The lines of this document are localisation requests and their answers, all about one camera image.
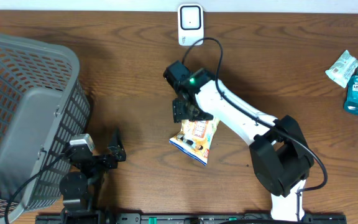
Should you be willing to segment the yellow snack chip bag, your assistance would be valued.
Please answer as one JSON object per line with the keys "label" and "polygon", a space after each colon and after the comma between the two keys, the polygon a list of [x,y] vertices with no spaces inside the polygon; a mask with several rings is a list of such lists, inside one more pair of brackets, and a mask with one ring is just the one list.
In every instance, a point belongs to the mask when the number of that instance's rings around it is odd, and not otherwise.
{"label": "yellow snack chip bag", "polygon": [[169,143],[205,166],[218,124],[217,118],[209,121],[183,120],[180,132],[170,138]]}

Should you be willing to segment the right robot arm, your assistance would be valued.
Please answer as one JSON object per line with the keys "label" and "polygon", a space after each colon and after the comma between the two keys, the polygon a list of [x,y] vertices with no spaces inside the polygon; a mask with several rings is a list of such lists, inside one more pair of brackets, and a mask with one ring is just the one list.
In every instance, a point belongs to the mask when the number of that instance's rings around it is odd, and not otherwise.
{"label": "right robot arm", "polygon": [[177,94],[172,103],[174,122],[200,128],[194,139],[182,134],[172,141],[174,145],[199,159],[200,151],[207,149],[199,141],[209,140],[208,125],[223,122],[248,145],[254,174],[272,197],[271,217],[301,221],[303,192],[314,157],[300,125],[291,116],[278,119],[259,111],[206,69],[191,72],[176,61],[163,77]]}

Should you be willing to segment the grey plastic mesh basket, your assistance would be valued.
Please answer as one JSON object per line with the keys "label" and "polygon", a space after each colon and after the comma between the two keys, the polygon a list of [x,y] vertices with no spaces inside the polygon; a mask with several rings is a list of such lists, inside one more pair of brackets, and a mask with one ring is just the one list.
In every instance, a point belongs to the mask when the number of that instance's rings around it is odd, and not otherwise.
{"label": "grey plastic mesh basket", "polygon": [[59,154],[91,111],[79,70],[67,47],[0,34],[0,223],[60,198]]}

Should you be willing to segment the mint green wipes pack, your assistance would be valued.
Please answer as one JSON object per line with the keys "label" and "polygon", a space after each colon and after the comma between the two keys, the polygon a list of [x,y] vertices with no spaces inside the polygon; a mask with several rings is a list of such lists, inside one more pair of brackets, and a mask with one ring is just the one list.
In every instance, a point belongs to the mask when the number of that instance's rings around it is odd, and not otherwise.
{"label": "mint green wipes pack", "polygon": [[345,88],[358,67],[358,59],[345,50],[325,74],[339,86]]}

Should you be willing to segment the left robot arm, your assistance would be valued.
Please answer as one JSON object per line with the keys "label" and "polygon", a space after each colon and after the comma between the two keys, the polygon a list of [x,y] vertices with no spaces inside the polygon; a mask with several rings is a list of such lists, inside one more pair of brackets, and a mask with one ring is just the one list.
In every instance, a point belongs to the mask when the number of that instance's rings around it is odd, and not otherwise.
{"label": "left robot arm", "polygon": [[120,130],[117,128],[108,144],[107,154],[94,155],[89,134],[73,136],[63,150],[63,158],[78,170],[69,172],[59,183],[63,195],[62,223],[115,223],[107,209],[98,208],[104,175],[126,160]]}

